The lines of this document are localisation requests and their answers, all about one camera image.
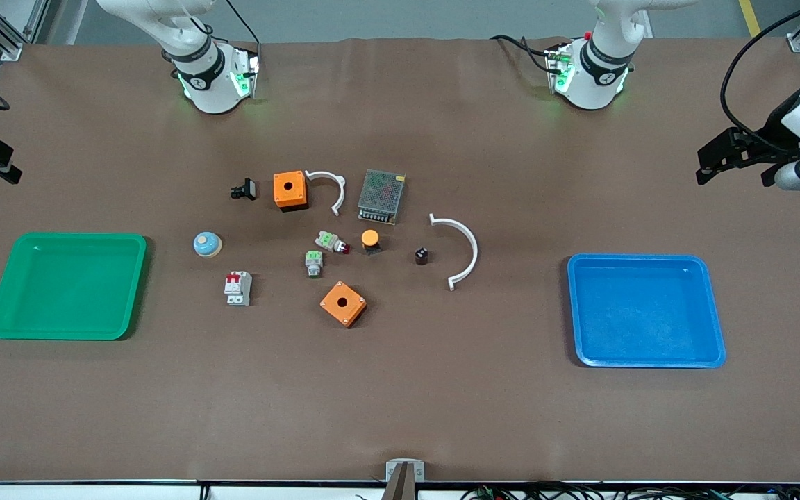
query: blue tray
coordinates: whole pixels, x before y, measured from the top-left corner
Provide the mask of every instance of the blue tray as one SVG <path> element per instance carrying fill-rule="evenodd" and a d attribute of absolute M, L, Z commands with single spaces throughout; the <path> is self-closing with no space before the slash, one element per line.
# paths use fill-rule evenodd
<path fill-rule="evenodd" d="M 576 354 L 586 365 L 724 364 L 708 268 L 698 257 L 579 253 L 567 275 Z"/>

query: brown table surface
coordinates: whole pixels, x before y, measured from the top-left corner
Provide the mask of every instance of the brown table surface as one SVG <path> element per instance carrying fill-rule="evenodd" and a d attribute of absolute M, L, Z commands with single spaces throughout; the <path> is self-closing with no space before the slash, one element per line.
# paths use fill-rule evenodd
<path fill-rule="evenodd" d="M 260 99 L 223 116 L 181 97 L 158 47 L 26 47 L 0 77 L 24 169 L 0 181 L 0 275 L 27 231 L 137 232 L 152 259 L 127 340 L 0 340 L 0 478 L 367 478 L 414 456 L 433 480 L 800 481 L 800 192 L 762 167 L 693 176 L 742 44 L 646 41 L 596 112 L 497 42 L 269 45 Z M 800 55 L 766 42 L 731 105 L 760 126 L 798 86 Z M 372 227 L 367 168 L 408 175 L 385 252 L 307 279 L 317 231 L 359 247 Z M 297 169 L 346 176 L 340 218 L 327 181 L 276 209 L 271 175 Z M 229 199 L 247 176 L 260 199 Z M 480 243 L 455 292 L 469 243 L 430 212 Z M 219 256 L 193 253 L 199 231 Z M 564 269 L 585 252 L 704 259 L 727 363 L 578 364 Z M 255 276 L 251 307 L 226 307 L 232 269 Z M 318 304 L 339 280 L 369 302 L 350 330 Z"/>

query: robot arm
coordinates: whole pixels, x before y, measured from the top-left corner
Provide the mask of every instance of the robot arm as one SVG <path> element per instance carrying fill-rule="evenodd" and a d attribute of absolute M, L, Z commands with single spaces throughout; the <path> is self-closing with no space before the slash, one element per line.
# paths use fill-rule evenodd
<path fill-rule="evenodd" d="M 98 0 L 102 9 L 142 29 L 172 56 L 190 55 L 206 44 L 208 35 L 198 31 L 191 16 L 208 13 L 214 3 L 214 0 Z"/>
<path fill-rule="evenodd" d="M 671 10 L 698 0 L 588 0 L 597 11 L 591 38 L 580 38 L 547 56 L 549 86 L 584 110 L 599 110 L 622 91 L 628 64 L 644 39 L 642 10 Z"/>
<path fill-rule="evenodd" d="M 212 10 L 215 0 L 98 0 L 108 13 L 125 19 L 165 49 L 178 79 L 200 111 L 224 113 L 254 93 L 258 54 L 216 42 L 194 16 Z"/>

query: floor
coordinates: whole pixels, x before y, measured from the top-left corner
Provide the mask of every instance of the floor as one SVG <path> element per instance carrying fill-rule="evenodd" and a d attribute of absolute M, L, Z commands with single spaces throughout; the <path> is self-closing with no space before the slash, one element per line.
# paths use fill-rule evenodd
<path fill-rule="evenodd" d="M 35 0 L 10 0 L 9 4 Z M 329 42 L 345 38 L 572 37 L 594 26 L 594 10 L 585 0 L 232 0 L 268 42 Z M 140 29 L 104 12 L 95 0 L 51 0 L 42 42 L 50 44 L 152 44 Z M 740 3 L 749 0 L 700 0 L 679 10 L 650 14 L 657 38 L 748 37 Z M 759 26 L 800 8 L 800 0 L 753 0 Z M 226 0 L 201 19 L 220 37 L 251 41 Z M 784 26 L 774 34 L 784 35 Z"/>

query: white curved plastic part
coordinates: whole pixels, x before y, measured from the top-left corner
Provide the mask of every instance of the white curved plastic part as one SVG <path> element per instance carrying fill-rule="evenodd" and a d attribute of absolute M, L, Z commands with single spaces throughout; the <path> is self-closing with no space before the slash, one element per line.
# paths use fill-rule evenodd
<path fill-rule="evenodd" d="M 339 185 L 339 200 L 337 200 L 335 202 L 335 205 L 333 205 L 333 213 L 336 217 L 338 217 L 339 208 L 341 208 L 342 203 L 344 203 L 344 185 L 345 185 L 344 177 L 333 174 L 331 172 L 324 172 L 322 170 L 318 172 L 308 172 L 307 170 L 305 170 L 304 174 L 308 177 L 309 181 L 314 179 L 330 179 L 332 181 L 335 181 L 335 183 Z"/>
<path fill-rule="evenodd" d="M 432 226 L 443 225 L 456 228 L 457 230 L 461 231 L 461 233 L 465 235 L 467 240 L 469 240 L 471 243 L 471 263 L 467 265 L 467 268 L 464 268 L 462 272 L 447 278 L 447 282 L 450 284 L 450 291 L 453 291 L 455 290 L 455 284 L 467 278 L 467 275 L 470 275 L 474 269 L 474 265 L 477 262 L 477 240 L 475 240 L 473 232 L 471 232 L 466 225 L 461 224 L 459 221 L 454 221 L 453 219 L 435 219 L 434 213 L 429 213 L 428 217 L 431 218 Z"/>

